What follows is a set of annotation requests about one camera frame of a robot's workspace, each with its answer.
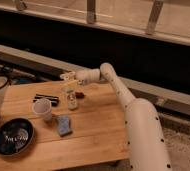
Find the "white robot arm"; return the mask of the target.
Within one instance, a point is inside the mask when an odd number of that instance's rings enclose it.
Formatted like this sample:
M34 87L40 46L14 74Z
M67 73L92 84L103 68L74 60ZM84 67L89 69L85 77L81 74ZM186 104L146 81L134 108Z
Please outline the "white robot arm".
M156 108L150 101L136 98L110 63L98 69L67 72L60 78L78 85L108 82L124 111L132 171L173 171Z

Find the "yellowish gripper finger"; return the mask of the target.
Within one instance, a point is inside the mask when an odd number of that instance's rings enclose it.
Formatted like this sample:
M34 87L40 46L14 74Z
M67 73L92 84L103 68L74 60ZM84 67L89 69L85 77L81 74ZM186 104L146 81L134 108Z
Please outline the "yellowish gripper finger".
M66 72L61 74L60 78L64 81L65 85L71 86L76 84L75 76L76 76L75 72Z

